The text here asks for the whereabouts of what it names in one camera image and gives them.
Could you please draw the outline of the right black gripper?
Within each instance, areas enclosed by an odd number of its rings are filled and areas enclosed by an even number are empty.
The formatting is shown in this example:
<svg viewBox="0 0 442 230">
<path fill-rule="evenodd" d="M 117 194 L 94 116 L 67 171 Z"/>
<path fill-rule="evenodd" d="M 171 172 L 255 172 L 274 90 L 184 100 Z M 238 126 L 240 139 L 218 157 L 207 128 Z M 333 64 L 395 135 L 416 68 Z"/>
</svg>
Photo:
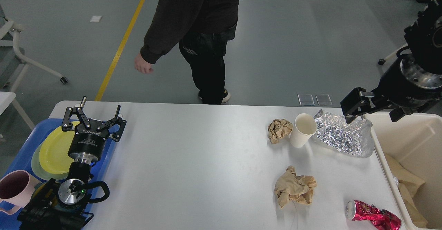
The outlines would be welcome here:
<svg viewBox="0 0 442 230">
<path fill-rule="evenodd" d="M 413 113 L 427 113 L 441 104 L 441 75 L 424 70 L 412 54 L 400 57 L 382 75 L 371 92 L 354 88 L 340 103 L 345 121 L 392 108 L 392 122 Z"/>
</svg>

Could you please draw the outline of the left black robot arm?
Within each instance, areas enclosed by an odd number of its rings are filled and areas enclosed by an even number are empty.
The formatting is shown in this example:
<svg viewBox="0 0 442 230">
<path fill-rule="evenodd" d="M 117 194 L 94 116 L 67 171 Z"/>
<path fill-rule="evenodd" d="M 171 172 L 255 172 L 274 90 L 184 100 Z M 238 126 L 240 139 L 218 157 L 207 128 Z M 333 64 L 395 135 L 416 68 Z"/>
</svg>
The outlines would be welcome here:
<svg viewBox="0 0 442 230">
<path fill-rule="evenodd" d="M 94 217 L 87 206 L 109 197 L 108 185 L 94 181 L 91 170 L 101 160 L 106 141 L 120 141 L 127 121 L 120 115 L 120 105 L 110 120 L 88 118 L 85 102 L 83 97 L 78 107 L 66 108 L 60 125 L 63 132 L 74 132 L 67 152 L 73 160 L 67 178 L 63 182 L 51 178 L 35 189 L 17 217 L 21 230 L 80 230 Z"/>
</svg>

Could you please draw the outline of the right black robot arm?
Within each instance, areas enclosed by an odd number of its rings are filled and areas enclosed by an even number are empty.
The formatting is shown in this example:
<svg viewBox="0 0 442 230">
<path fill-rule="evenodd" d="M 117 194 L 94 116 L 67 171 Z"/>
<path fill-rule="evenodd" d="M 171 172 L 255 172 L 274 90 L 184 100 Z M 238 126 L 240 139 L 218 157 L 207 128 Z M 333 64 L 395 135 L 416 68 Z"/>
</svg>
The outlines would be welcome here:
<svg viewBox="0 0 442 230">
<path fill-rule="evenodd" d="M 441 0 L 432 0 L 418 19 L 406 27 L 406 45 L 367 92 L 354 88 L 340 103 L 346 123 L 357 117 L 389 109 L 392 122 L 406 115 L 425 113 L 441 101 Z"/>
</svg>

